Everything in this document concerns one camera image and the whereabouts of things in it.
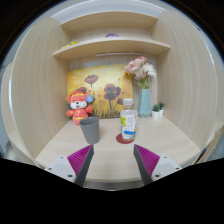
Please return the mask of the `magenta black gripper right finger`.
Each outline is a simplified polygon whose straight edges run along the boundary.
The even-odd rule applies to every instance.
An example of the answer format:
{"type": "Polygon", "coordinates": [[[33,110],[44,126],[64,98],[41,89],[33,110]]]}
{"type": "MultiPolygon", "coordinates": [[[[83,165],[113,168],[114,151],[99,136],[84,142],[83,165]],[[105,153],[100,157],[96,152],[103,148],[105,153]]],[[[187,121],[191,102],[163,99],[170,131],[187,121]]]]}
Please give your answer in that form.
{"type": "Polygon", "coordinates": [[[150,150],[137,144],[134,145],[133,154],[136,159],[143,184],[147,185],[152,183],[152,173],[160,157],[150,150]]]}

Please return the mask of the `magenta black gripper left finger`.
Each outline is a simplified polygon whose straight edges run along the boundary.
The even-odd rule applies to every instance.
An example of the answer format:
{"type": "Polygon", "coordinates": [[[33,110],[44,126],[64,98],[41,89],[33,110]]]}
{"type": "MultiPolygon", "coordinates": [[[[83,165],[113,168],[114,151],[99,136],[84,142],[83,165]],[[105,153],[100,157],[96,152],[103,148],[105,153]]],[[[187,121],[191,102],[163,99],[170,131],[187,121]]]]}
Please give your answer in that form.
{"type": "Polygon", "coordinates": [[[88,145],[67,157],[72,169],[76,174],[75,184],[82,186],[94,155],[94,147],[88,145]]]}

